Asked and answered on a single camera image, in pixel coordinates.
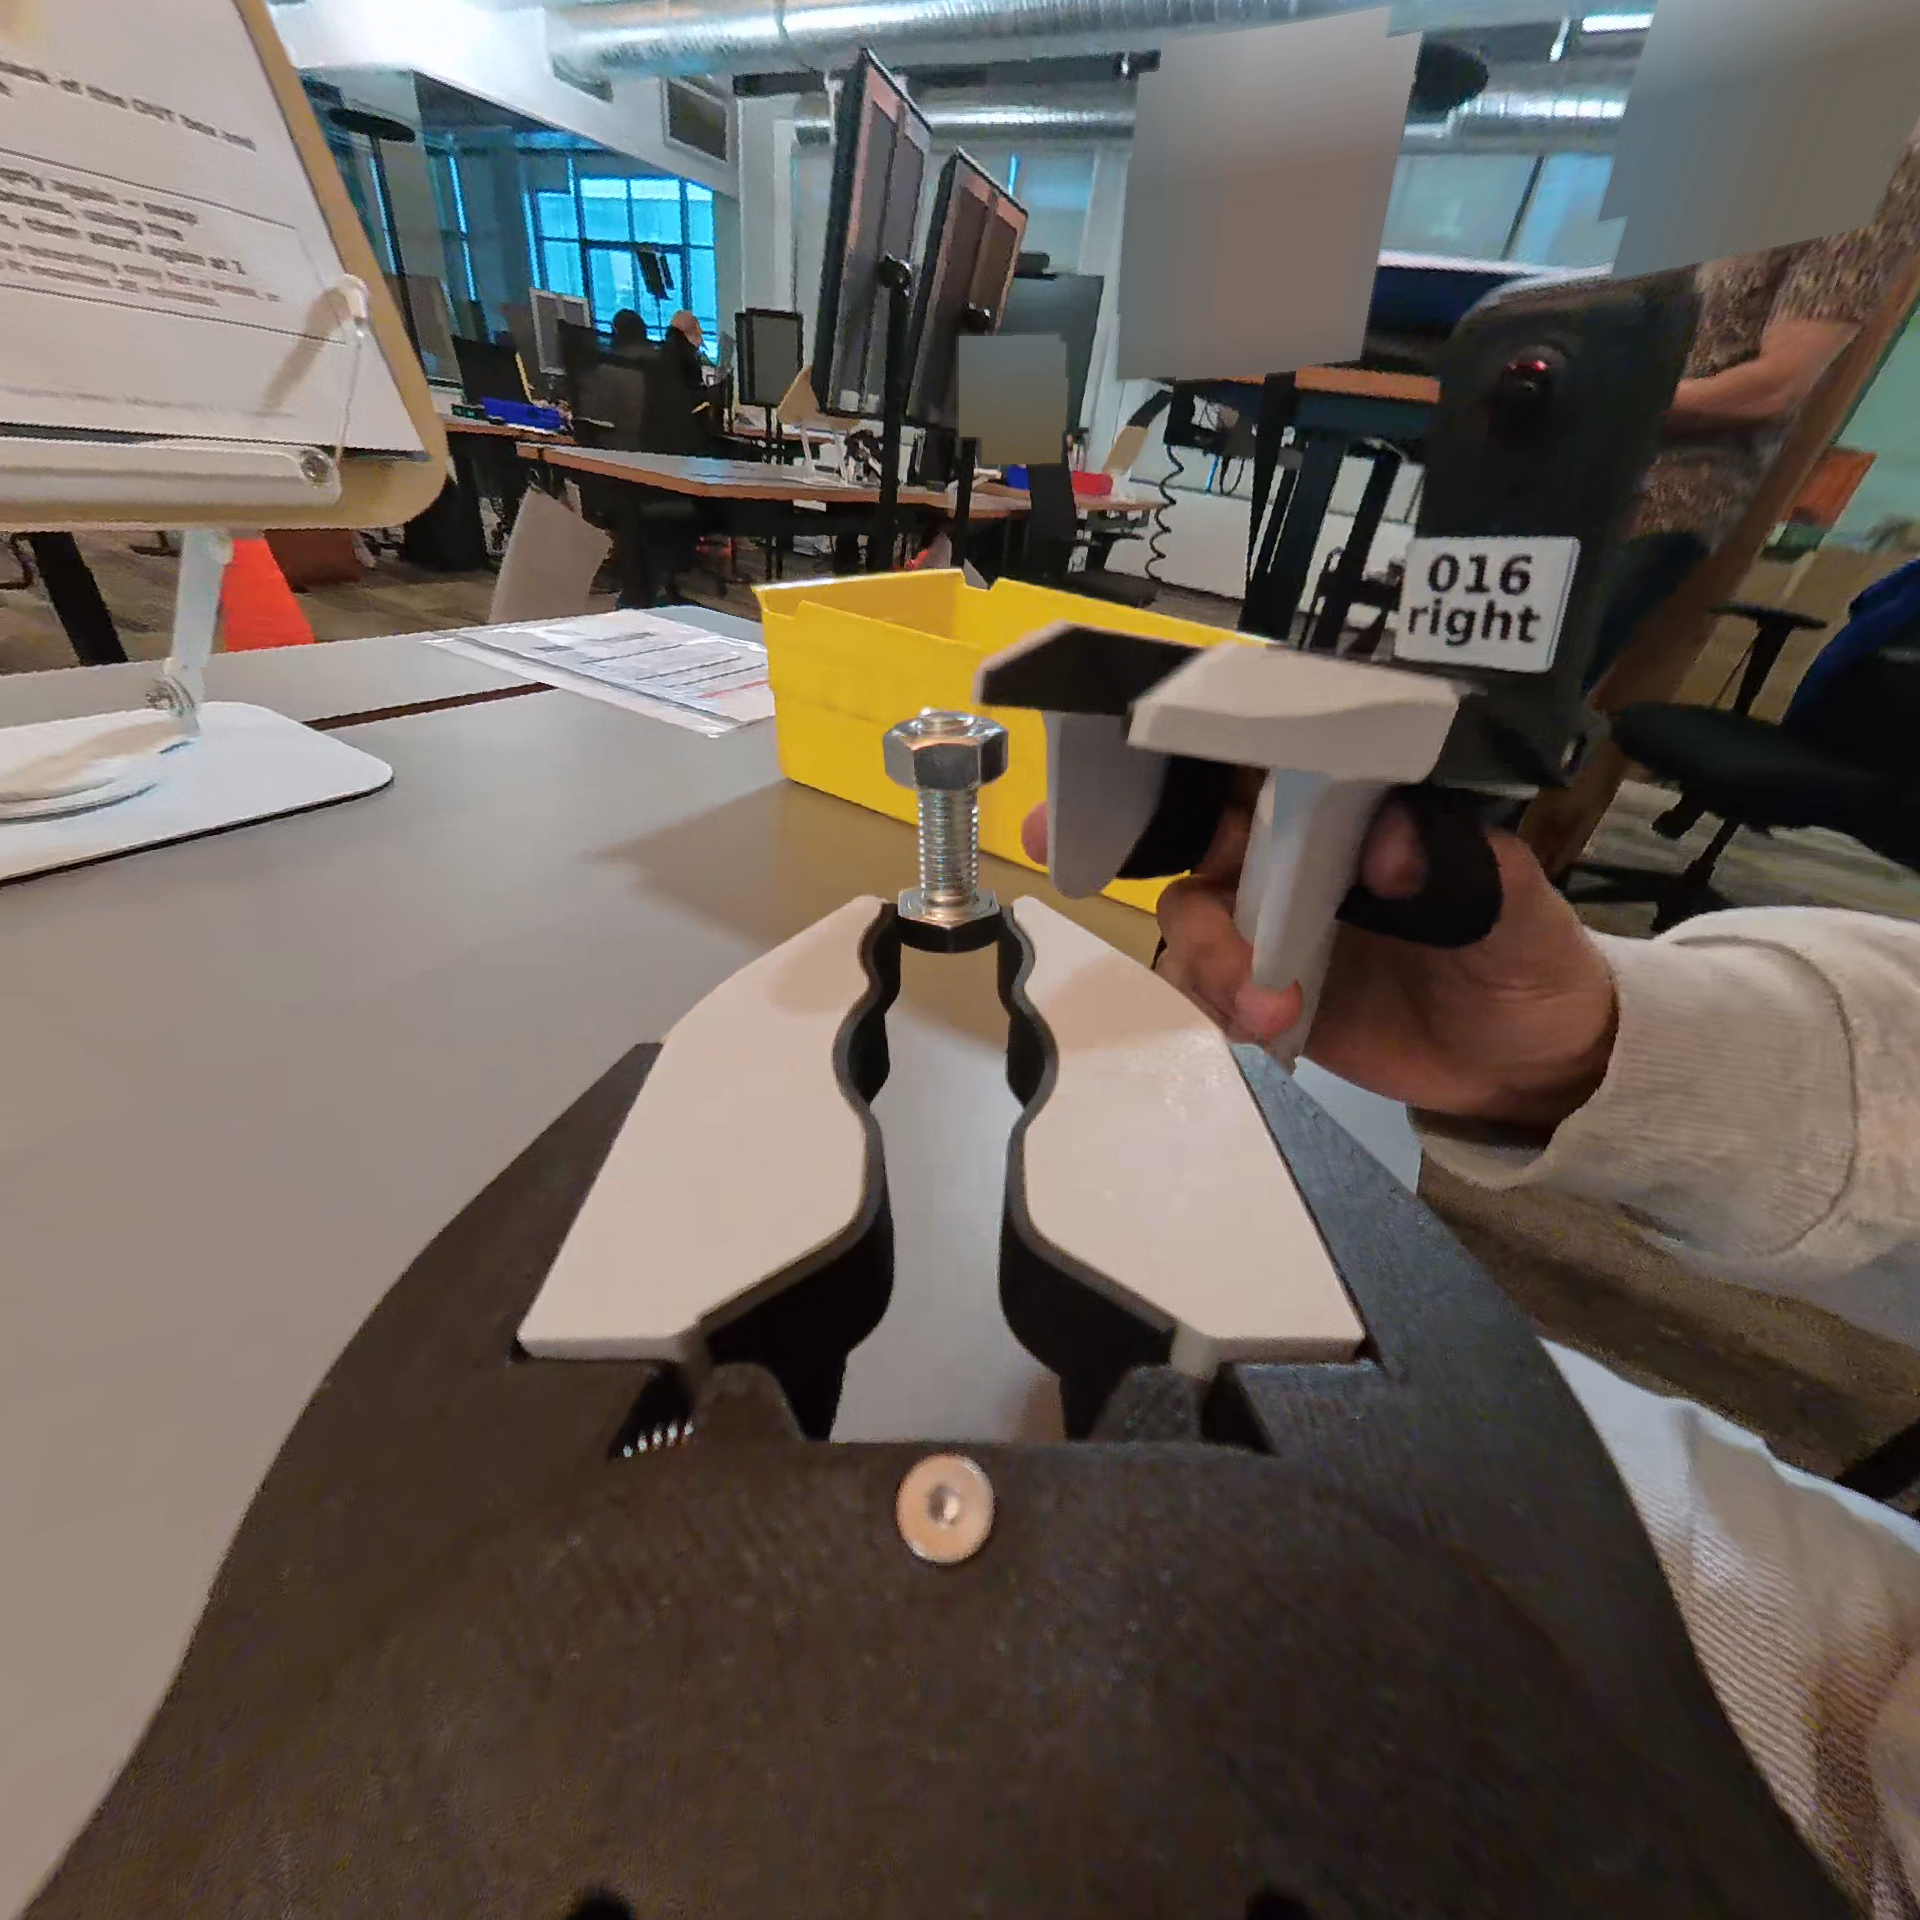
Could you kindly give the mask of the silver ventilation duct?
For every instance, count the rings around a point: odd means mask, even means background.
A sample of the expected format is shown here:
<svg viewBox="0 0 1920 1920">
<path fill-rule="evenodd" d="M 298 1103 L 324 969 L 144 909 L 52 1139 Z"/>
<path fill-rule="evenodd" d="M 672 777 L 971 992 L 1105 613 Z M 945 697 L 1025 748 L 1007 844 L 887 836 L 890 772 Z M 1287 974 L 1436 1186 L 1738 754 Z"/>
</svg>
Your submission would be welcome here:
<svg viewBox="0 0 1920 1920">
<path fill-rule="evenodd" d="M 1166 5 L 1093 3 L 636 3 L 550 5 L 554 65 L 591 81 L 826 73 L 859 53 L 890 65 L 1148 50 Z"/>
</svg>

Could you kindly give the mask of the wooden standing desk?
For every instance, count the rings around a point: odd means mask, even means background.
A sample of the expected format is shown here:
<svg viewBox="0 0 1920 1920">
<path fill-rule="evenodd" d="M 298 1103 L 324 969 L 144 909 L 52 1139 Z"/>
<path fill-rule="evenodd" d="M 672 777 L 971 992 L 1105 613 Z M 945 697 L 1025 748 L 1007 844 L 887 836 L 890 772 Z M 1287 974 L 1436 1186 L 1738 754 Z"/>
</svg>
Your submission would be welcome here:
<svg viewBox="0 0 1920 1920">
<path fill-rule="evenodd" d="M 1420 454 L 1443 382 L 1429 372 L 1309 368 L 1251 379 L 1178 382 L 1162 444 L 1202 453 L 1198 408 L 1223 405 L 1251 430 L 1251 533 L 1239 630 L 1292 642 L 1309 613 L 1312 559 L 1347 460 L 1368 464 L 1356 514 L 1339 547 L 1307 646 L 1334 651 L 1347 613 L 1368 597 L 1368 565 L 1404 466 Z"/>
</svg>

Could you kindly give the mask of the orange traffic cone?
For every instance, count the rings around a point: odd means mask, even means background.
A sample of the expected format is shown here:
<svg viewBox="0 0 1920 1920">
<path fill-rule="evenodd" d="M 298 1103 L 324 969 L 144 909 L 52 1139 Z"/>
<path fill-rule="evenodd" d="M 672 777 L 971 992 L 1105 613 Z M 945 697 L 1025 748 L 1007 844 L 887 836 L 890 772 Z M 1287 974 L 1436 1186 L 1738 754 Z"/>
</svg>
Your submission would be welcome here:
<svg viewBox="0 0 1920 1920">
<path fill-rule="evenodd" d="M 299 597 L 287 585 L 269 542 L 236 539 L 220 594 L 220 646 L 226 656 L 261 654 L 317 642 Z"/>
</svg>

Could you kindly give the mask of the wooden document stand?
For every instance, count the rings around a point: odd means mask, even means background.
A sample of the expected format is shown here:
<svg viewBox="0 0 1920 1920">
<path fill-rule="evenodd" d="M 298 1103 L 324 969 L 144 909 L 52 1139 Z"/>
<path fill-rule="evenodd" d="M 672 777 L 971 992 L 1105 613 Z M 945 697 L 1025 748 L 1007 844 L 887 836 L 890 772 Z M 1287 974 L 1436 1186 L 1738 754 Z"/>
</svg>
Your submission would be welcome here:
<svg viewBox="0 0 1920 1920">
<path fill-rule="evenodd" d="M 241 537 L 400 526 L 448 446 L 265 5 L 5 5 L 2 526 L 181 537 L 140 711 L 5 723 L 2 880 L 395 775 L 203 690 Z"/>
</svg>

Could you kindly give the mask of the blue striped jacket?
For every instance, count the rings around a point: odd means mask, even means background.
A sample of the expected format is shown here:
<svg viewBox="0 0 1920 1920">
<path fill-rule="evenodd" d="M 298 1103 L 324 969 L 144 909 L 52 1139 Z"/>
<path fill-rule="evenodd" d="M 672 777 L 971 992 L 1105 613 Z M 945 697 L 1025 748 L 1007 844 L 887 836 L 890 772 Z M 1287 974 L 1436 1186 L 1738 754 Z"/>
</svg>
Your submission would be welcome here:
<svg viewBox="0 0 1920 1920">
<path fill-rule="evenodd" d="M 1808 664 L 1784 714 L 1788 734 L 1808 734 L 1828 718 L 1864 662 L 1876 659 L 1891 646 L 1917 637 L 1917 559 L 1899 565 L 1860 590 L 1849 602 L 1839 634 Z"/>
</svg>

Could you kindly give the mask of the person's right hand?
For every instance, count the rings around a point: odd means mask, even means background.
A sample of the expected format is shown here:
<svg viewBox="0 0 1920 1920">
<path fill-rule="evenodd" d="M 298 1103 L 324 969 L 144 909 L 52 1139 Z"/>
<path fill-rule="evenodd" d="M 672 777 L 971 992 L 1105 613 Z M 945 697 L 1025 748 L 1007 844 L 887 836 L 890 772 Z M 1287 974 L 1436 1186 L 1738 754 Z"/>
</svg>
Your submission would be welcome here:
<svg viewBox="0 0 1920 1920">
<path fill-rule="evenodd" d="M 1259 772 L 1236 777 L 1203 861 L 1157 901 L 1165 950 L 1153 969 L 1236 1043 L 1276 1049 L 1301 1018 L 1301 995 L 1251 979 L 1234 913 L 1259 793 Z M 1615 978 L 1522 840 L 1502 828 L 1481 837 L 1501 872 L 1486 939 L 1429 947 L 1341 925 L 1304 1054 L 1412 1109 L 1543 1135 L 1609 1066 Z"/>
</svg>

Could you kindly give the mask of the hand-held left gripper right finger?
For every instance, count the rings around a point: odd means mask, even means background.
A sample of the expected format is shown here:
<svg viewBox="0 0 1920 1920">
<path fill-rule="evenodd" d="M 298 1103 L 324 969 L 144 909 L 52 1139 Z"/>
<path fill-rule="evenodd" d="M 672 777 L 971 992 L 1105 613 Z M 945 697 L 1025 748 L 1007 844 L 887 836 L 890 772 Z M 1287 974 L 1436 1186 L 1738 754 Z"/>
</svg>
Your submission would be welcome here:
<svg viewBox="0 0 1920 1920">
<path fill-rule="evenodd" d="M 1364 1321 L 1223 1034 L 1043 900 L 1009 929 L 1043 1057 L 1019 1150 L 1041 1251 L 1170 1335 L 1177 1369 L 1352 1361 Z"/>
</svg>

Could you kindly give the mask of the silver threaded bolt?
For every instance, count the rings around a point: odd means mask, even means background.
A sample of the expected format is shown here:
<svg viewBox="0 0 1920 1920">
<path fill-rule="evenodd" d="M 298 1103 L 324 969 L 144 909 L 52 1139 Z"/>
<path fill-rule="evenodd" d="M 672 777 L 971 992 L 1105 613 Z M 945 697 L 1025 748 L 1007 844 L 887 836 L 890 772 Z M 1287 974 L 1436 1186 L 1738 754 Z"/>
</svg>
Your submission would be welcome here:
<svg viewBox="0 0 1920 1920">
<path fill-rule="evenodd" d="M 915 885 L 981 891 L 980 881 L 980 794 L 978 793 L 915 793 L 906 789 L 915 802 L 917 824 L 917 880 Z M 906 947 L 937 954 L 969 954 L 984 947 L 996 947 L 1003 929 L 1000 913 L 981 925 L 957 931 L 937 926 L 899 923 L 899 941 Z"/>
</svg>

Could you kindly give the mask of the pale cardboard sheet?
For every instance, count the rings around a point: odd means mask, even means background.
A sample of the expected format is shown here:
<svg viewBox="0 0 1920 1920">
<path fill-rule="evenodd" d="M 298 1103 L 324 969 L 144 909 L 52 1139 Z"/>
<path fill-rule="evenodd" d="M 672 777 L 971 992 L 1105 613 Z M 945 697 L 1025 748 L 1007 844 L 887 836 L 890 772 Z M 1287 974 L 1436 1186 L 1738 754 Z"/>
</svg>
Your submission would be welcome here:
<svg viewBox="0 0 1920 1920">
<path fill-rule="evenodd" d="M 528 488 L 500 559 L 488 625 L 589 614 L 613 547 L 613 537 L 567 501 Z"/>
</svg>

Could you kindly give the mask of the grey desk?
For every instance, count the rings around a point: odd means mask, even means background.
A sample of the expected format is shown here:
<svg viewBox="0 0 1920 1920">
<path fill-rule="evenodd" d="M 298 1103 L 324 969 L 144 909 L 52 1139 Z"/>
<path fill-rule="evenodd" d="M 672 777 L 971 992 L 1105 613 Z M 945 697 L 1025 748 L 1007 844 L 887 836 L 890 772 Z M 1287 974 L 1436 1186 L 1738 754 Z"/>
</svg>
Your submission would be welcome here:
<svg viewBox="0 0 1920 1920">
<path fill-rule="evenodd" d="M 812 1465 L 854 1589 L 773 1462 L 688 1503 L 616 1458 L 637 1372 L 510 1355 L 626 1054 L 906 828 L 582 697 L 366 719 L 383 794 L 5 894 L 5 1915 L 833 1910 L 1245 1915 L 1231 1839 L 1148 1864 L 1172 1796 L 1045 1698 L 1066 1663 L 938 1640 L 959 1571 L 892 1520 L 899 1441 L 1060 1434 L 1007 1329 L 1013 1103 L 988 958 L 904 961 L 879 1098 L 895 1291 Z"/>
</svg>

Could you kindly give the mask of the person's grey sweatshirt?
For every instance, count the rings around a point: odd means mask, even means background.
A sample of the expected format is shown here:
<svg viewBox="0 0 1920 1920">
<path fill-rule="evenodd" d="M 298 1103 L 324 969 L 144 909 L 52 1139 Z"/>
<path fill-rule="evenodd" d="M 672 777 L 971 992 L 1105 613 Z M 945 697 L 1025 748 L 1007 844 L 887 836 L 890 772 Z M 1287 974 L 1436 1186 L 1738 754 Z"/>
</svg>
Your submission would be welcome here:
<svg viewBox="0 0 1920 1920">
<path fill-rule="evenodd" d="M 1917 1915 L 1917 1526 L 1714 1412 L 1546 1344 L 1612 1457 L 1713 1691 L 1868 1915 Z"/>
</svg>

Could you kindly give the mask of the long wooden office desk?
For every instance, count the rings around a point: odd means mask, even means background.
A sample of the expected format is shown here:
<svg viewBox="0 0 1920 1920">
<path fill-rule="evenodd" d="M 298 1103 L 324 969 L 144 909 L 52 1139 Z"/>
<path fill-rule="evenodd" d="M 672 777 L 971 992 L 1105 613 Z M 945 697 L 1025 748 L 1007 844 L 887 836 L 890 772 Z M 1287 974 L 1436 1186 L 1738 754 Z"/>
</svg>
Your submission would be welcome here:
<svg viewBox="0 0 1920 1920">
<path fill-rule="evenodd" d="M 620 534 L 640 521 L 658 530 L 712 534 L 722 542 L 795 542 L 851 537 L 864 542 L 878 526 L 879 488 L 803 466 L 773 466 L 664 453 L 615 453 L 578 447 L 564 436 L 518 430 L 503 420 L 444 420 L 452 474 L 462 487 L 469 471 L 484 501 L 500 497 L 500 530 L 510 537 L 533 490 L 554 497 L 608 534 L 620 568 Z M 1097 539 L 1147 539 L 1157 493 L 1070 490 L 1076 526 L 1091 526 Z M 1033 511 L 1033 495 L 976 478 L 969 503 L 969 534 L 992 526 L 1019 526 Z M 937 521 L 957 521 L 959 488 L 897 488 L 895 526 L 904 539 L 932 533 Z"/>
</svg>

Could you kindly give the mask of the wide black monitor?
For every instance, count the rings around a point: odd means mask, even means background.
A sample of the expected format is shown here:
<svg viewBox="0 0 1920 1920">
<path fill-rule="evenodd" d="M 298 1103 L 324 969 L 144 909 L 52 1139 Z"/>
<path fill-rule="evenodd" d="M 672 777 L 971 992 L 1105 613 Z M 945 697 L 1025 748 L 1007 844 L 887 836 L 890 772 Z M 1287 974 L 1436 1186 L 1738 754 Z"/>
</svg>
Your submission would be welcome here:
<svg viewBox="0 0 1920 1920">
<path fill-rule="evenodd" d="M 1016 275 L 999 321 L 961 328 L 955 424 L 992 468 L 1058 464 L 1083 434 L 1105 281 Z"/>
</svg>

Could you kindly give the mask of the yellow plastic bin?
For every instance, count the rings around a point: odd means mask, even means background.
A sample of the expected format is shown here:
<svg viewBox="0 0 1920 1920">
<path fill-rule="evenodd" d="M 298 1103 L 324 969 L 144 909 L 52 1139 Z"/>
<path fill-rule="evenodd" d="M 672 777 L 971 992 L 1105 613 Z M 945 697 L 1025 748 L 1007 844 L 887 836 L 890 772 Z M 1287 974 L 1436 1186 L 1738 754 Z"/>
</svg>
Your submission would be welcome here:
<svg viewBox="0 0 1920 1920">
<path fill-rule="evenodd" d="M 884 734 L 924 707 L 973 711 L 976 674 L 1043 625 L 1066 622 L 1185 646 L 1251 646 L 1198 622 L 959 570 L 862 573 L 755 590 L 787 780 L 906 824 Z"/>
</svg>

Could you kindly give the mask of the tall black monitor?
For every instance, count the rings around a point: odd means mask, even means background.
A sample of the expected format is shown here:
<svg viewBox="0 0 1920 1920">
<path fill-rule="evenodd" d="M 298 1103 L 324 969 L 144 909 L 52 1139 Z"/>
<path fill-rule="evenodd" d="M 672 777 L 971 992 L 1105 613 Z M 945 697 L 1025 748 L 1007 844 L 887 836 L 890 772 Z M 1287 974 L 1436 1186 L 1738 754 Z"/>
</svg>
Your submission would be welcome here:
<svg viewBox="0 0 1920 1920">
<path fill-rule="evenodd" d="M 908 324 L 912 424 L 957 430 L 959 343 L 999 332 L 1028 227 L 1028 207 L 973 156 L 948 156 Z"/>
<path fill-rule="evenodd" d="M 819 414 L 884 412 L 889 260 L 912 275 L 935 130 L 899 77 L 862 50 L 838 89 L 811 383 Z"/>
</svg>

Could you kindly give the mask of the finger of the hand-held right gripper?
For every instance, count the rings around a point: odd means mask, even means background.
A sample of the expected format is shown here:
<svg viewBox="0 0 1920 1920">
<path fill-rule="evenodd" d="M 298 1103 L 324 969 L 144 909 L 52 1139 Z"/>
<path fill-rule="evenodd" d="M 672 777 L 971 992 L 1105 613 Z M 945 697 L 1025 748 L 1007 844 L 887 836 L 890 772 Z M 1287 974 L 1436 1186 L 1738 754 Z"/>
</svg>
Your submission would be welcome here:
<svg viewBox="0 0 1920 1920">
<path fill-rule="evenodd" d="M 1203 861 L 1203 762 L 1130 743 L 1139 702 L 1191 643 L 1054 622 L 988 656 L 976 695 L 1045 734 L 1045 869 L 1081 900 L 1116 881 L 1185 876 Z"/>
<path fill-rule="evenodd" d="M 1133 702 L 1129 744 L 1229 768 L 1408 785 L 1439 765 L 1469 690 L 1284 646 L 1209 646 Z"/>
</svg>

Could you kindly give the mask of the laminated instruction sheet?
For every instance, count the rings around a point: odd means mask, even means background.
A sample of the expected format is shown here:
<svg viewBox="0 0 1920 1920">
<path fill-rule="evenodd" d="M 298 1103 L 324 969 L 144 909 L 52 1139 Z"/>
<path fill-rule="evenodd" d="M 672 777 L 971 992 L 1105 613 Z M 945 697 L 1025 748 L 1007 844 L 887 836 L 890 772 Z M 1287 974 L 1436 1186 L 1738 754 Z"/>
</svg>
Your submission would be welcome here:
<svg viewBox="0 0 1920 1920">
<path fill-rule="evenodd" d="M 531 686 L 725 738 L 777 714 L 767 648 L 755 630 L 722 627 L 705 609 L 597 613 L 427 634 Z"/>
</svg>

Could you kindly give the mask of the person's right forearm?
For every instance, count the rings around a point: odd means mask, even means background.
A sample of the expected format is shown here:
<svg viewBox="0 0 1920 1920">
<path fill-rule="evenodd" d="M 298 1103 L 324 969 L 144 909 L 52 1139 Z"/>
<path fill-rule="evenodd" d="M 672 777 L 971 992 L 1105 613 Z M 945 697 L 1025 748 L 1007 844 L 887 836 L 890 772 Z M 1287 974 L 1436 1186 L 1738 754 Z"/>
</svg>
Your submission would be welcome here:
<svg viewBox="0 0 1920 1920">
<path fill-rule="evenodd" d="M 1764 907 L 1592 941 L 1616 995 L 1598 1090 L 1536 1136 L 1415 1113 L 1428 1158 L 1615 1205 L 1736 1284 L 1916 1324 L 1916 923 Z"/>
</svg>

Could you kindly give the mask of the white printed page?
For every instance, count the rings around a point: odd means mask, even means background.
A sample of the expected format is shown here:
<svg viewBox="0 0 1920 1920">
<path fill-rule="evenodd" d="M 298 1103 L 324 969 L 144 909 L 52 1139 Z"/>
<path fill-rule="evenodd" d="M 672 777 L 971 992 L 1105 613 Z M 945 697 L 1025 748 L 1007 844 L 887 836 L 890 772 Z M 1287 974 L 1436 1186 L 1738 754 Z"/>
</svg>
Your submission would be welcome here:
<svg viewBox="0 0 1920 1920">
<path fill-rule="evenodd" d="M 244 5 L 5 5 L 5 424 L 421 456 L 316 132 Z"/>
</svg>

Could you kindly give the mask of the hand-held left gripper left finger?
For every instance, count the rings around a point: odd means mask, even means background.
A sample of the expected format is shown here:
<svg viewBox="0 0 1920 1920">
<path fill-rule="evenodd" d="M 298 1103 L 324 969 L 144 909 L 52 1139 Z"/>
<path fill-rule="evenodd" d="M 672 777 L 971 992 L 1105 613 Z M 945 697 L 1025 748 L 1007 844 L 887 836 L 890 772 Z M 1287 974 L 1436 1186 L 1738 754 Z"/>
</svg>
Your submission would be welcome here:
<svg viewBox="0 0 1920 1920">
<path fill-rule="evenodd" d="M 892 1286 L 872 1103 L 899 992 L 895 912 L 856 897 L 674 1022 L 517 1342 L 674 1365 L 843 1365 Z"/>
</svg>

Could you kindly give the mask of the black office chair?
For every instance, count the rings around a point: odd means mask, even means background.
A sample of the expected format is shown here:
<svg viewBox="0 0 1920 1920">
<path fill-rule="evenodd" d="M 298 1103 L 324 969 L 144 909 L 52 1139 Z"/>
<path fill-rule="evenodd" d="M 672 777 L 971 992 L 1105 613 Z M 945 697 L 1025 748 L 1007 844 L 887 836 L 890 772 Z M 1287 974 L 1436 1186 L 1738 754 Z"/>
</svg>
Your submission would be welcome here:
<svg viewBox="0 0 1920 1920">
<path fill-rule="evenodd" d="M 1615 721 L 1626 756 L 1673 788 L 1654 834 L 1679 840 L 1714 819 L 1711 843 L 1673 872 L 1578 864 L 1559 885 L 1574 904 L 1646 904 L 1654 933 L 1727 909 L 1717 864 L 1742 831 L 1831 831 L 1909 872 L 1917 865 L 1917 637 L 1864 662 L 1828 718 L 1788 734 L 1785 712 L 1756 718 L 1754 703 L 1785 642 L 1812 618 L 1752 602 L 1723 613 L 1756 630 L 1736 703 L 1641 703 Z"/>
</svg>

